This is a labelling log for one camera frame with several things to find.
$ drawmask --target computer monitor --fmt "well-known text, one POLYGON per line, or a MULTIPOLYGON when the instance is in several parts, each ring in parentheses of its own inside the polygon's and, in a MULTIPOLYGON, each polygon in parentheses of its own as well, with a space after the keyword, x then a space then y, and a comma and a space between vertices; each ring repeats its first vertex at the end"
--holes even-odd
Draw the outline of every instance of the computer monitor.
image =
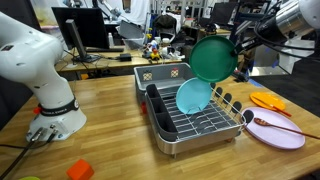
POLYGON ((41 31, 30 0, 0 0, 0 11, 25 25, 41 31))
POLYGON ((228 26, 232 11, 236 8, 238 3, 215 3, 210 15, 211 22, 220 26, 228 26))
POLYGON ((122 52, 123 48, 110 48, 100 8, 52 7, 68 49, 77 48, 76 61, 93 62, 100 56, 89 55, 87 48, 99 48, 92 52, 122 52))

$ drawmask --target metal dish rack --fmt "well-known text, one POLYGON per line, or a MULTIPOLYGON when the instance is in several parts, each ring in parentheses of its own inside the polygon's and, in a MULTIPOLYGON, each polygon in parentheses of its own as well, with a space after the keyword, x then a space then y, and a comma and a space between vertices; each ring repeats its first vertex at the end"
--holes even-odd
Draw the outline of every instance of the metal dish rack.
POLYGON ((168 92, 168 90, 158 90, 158 93, 149 93, 148 90, 146 92, 149 119, 157 145, 163 153, 175 156, 177 153, 215 142, 231 141, 234 137, 240 135, 245 124, 245 118, 240 113, 241 103, 231 104, 230 100, 225 99, 213 89, 211 100, 204 110, 186 115, 176 106, 175 96, 178 88, 171 88, 171 92, 168 92), (159 97, 151 97, 153 94, 158 94, 159 97), (167 118, 165 120, 172 121, 174 126, 167 129, 176 129, 176 131, 173 130, 168 134, 163 134, 166 131, 159 127, 159 124, 161 124, 159 123, 161 120, 159 117, 163 117, 165 112, 154 109, 155 101, 153 99, 156 98, 162 100, 167 110, 166 113, 169 116, 164 116, 167 118))

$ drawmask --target green plate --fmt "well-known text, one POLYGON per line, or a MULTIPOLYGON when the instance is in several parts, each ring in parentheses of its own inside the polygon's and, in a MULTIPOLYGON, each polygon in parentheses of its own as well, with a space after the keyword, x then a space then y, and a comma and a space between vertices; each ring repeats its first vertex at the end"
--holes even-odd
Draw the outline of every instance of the green plate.
POLYGON ((234 44, 222 36, 207 36, 192 49, 190 66, 195 76, 206 82, 219 82, 235 70, 238 57, 232 57, 234 44))

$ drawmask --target teal plate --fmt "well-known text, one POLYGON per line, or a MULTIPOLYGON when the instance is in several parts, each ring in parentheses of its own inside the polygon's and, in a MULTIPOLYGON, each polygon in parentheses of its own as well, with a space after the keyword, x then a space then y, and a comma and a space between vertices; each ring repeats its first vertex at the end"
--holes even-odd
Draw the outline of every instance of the teal plate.
POLYGON ((230 52, 234 44, 222 36, 207 36, 192 49, 190 66, 199 79, 206 82, 219 82, 229 77, 235 70, 238 57, 230 52))
POLYGON ((184 82, 178 89, 176 104, 184 114, 194 114, 202 111, 211 99, 211 86, 198 78, 184 82))

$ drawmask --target wooden countertop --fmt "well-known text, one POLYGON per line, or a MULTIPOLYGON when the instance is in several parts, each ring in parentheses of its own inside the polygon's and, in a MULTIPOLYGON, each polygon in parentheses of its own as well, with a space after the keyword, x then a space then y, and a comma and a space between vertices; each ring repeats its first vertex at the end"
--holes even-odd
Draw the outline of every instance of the wooden countertop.
MULTIPOLYGON (((107 69, 107 68, 124 68, 124 67, 135 67, 135 66, 146 66, 151 65, 149 61, 142 58, 142 52, 138 50, 125 50, 122 53, 130 53, 132 61, 120 62, 118 60, 111 60, 107 58, 115 58, 120 55, 119 52, 112 53, 90 53, 96 55, 102 55, 106 58, 101 58, 98 61, 92 63, 80 63, 76 62, 76 65, 72 65, 72 56, 67 55, 55 65, 57 72, 68 72, 68 71, 83 71, 83 70, 96 70, 96 69, 107 69)), ((181 60, 164 60, 165 63, 178 63, 181 60)), ((152 61, 153 64, 161 64, 162 61, 152 61)))
MULTIPOLYGON (((85 126, 65 141, 52 142, 27 155, 8 179, 36 176, 68 179, 66 171, 80 158, 95 171, 92 179, 294 179, 320 168, 320 141, 306 138, 297 150, 268 146, 244 131, 231 143, 219 142, 172 156, 157 147, 147 115, 141 113, 134 76, 70 82, 82 111, 85 126)), ((251 92, 269 92, 250 83, 228 78, 217 84, 233 95, 243 108, 255 106, 251 92)), ((290 118, 302 131, 320 135, 318 117, 278 96, 290 118)), ((32 97, 0 132, 1 144, 25 145, 25 133, 34 117, 37 100, 32 97)), ((0 172, 21 150, 0 147, 0 172)))

